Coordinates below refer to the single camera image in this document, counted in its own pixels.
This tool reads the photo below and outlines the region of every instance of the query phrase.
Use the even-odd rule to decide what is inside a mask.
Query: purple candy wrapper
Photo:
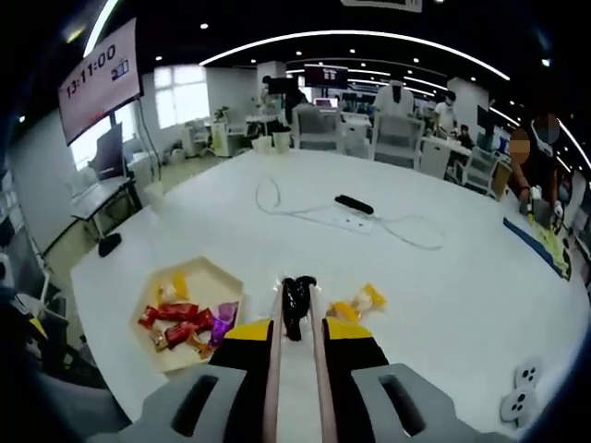
[[[220,346],[225,334],[232,328],[232,325],[221,321],[219,318],[213,319],[213,329],[211,330],[210,346]]]
[[[222,303],[218,306],[218,318],[233,326],[236,312],[238,311],[238,302],[233,303]]]

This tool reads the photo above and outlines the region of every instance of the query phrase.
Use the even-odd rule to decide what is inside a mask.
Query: hexagonal tray
[[[172,351],[165,349],[160,353],[156,353],[148,331],[138,324],[138,319],[144,313],[146,306],[156,306],[155,294],[158,288],[163,283],[170,282],[173,275],[178,271],[185,273],[189,301],[199,305],[199,310],[208,307],[214,315],[217,315],[217,309],[215,308],[219,304],[239,302],[235,324],[240,324],[242,320],[243,283],[205,257],[197,257],[171,268],[155,271],[146,281],[138,305],[129,323],[131,330],[138,338],[140,346],[161,372],[174,371],[196,363],[209,361],[209,358],[202,359],[195,348],[185,343],[177,345]],[[156,320],[156,325],[162,331],[174,324],[174,322]],[[199,336],[203,338],[203,341],[209,340],[208,332]]]

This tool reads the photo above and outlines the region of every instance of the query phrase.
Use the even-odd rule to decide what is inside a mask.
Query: white table
[[[267,215],[255,204],[255,189],[269,175],[281,189],[282,210],[330,204],[346,194],[384,218],[429,217],[445,232],[443,248],[420,250],[381,229],[352,233]],[[271,205],[272,192],[261,185],[261,205]],[[537,395],[545,405],[580,349],[589,303],[580,276],[561,279],[502,225],[505,215],[527,229],[508,202],[412,170],[327,152],[249,152],[166,194],[157,223],[150,209],[123,223],[117,231],[125,241],[106,258],[91,251],[71,277],[93,356],[134,421],[143,399],[166,382],[129,330],[139,293],[155,269],[204,255],[245,283],[247,320],[271,313],[271,288],[284,274],[317,277],[320,309],[352,298],[370,281],[388,307],[363,324],[389,361],[410,366],[450,395],[458,417],[474,428],[515,436],[499,418],[513,370],[529,356],[542,357]],[[433,241],[417,220],[392,228]]]
[[[472,154],[472,151],[470,149],[465,148],[460,143],[456,143],[454,141],[448,141],[443,138],[429,136],[429,137],[423,137],[422,141],[432,143],[436,146],[446,148],[446,149],[450,150],[451,152],[457,152],[458,154],[464,155],[465,157],[470,157],[470,155]]]
[[[111,198],[123,191],[129,182],[130,179],[127,177],[114,177],[92,185],[79,196],[72,198],[70,214],[85,222],[92,219],[99,236],[103,237],[103,228],[97,214]]]

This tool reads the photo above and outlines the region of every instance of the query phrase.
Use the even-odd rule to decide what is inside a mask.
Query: white cable
[[[313,222],[313,220],[308,219],[306,217],[302,217],[300,214],[306,214],[309,212],[313,212],[315,210],[324,210],[324,209],[329,208],[331,206],[331,205],[322,205],[322,206],[317,206],[314,208],[309,208],[306,210],[277,210],[281,206],[281,190],[279,189],[279,185],[277,185],[277,182],[275,182],[275,180],[272,177],[265,176],[264,178],[269,180],[272,183],[273,187],[275,188],[275,193],[276,193],[275,203],[273,203],[273,205],[271,206],[271,208],[269,210],[263,208],[260,205],[259,191],[260,191],[260,186],[262,185],[262,180],[260,180],[259,183],[257,184],[257,189],[255,191],[255,203],[257,205],[257,208],[259,208],[259,210],[261,212],[264,212],[267,215],[281,215],[284,217],[295,217],[298,219]],[[437,228],[435,222],[428,219],[427,217],[423,217],[422,215],[405,215],[405,216],[397,218],[397,219],[389,220],[389,219],[382,219],[381,217],[378,217],[378,216],[373,216],[373,217],[371,217],[371,219],[373,219],[379,226],[381,226],[381,228],[384,231],[386,231],[390,235],[396,237],[397,239],[407,243],[408,245],[411,245],[411,246],[414,246],[414,247],[417,247],[419,249],[423,249],[426,251],[437,251],[437,250],[443,248],[443,239],[445,238],[445,233],[440,231]],[[419,243],[413,242],[412,240],[409,240],[408,238],[404,237],[403,235],[401,235],[399,233],[396,233],[395,231],[393,231],[392,229],[390,229],[388,227],[388,224],[403,222],[403,221],[409,220],[409,219],[419,219],[419,220],[422,220],[423,222],[430,224],[431,229],[441,237],[441,243],[439,245],[421,245]]]

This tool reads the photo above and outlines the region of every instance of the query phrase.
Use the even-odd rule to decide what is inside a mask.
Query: black ceiling
[[[79,62],[88,39],[91,23],[103,0],[82,2],[43,2],[35,5],[35,13],[43,17],[33,30],[27,30],[26,43],[10,43],[10,35],[2,42],[15,60],[10,100],[17,106],[13,115],[25,114],[22,131],[34,124],[57,105],[57,87]],[[556,4],[544,6],[535,0],[445,0],[436,4],[424,0],[420,14],[375,7],[345,7],[339,0],[253,0],[195,2],[167,0],[120,0],[103,36],[116,30],[133,17],[138,18],[139,68],[154,68],[154,57],[161,55],[162,64],[197,63],[221,52],[258,40],[311,30],[377,30],[413,36],[450,46],[498,68],[511,77],[505,81],[487,69],[463,58],[411,42],[365,36],[306,37],[259,46],[213,62],[211,66],[252,66],[258,62],[282,60],[290,68],[301,67],[299,59],[329,61],[350,67],[387,71],[395,78],[414,66],[412,77],[445,86],[446,78],[475,77],[497,100],[495,107],[516,118],[526,109],[511,106],[510,100],[526,108],[547,105],[567,124],[579,141],[585,141],[585,124],[589,117],[587,103],[590,89],[585,71],[580,68],[579,33],[585,28],[582,7],[558,9]],[[15,25],[27,23],[29,14],[15,15]],[[64,43],[60,30],[78,16],[88,23],[86,31],[74,42]],[[208,23],[206,30],[200,23]],[[420,60],[415,65],[413,58]],[[545,68],[541,59],[549,57],[552,66]],[[370,60],[393,62],[385,64]],[[444,77],[422,71],[425,68]],[[26,81],[33,72],[32,82]],[[430,90],[424,85],[412,85]],[[576,150],[569,150],[568,160],[580,164]]]

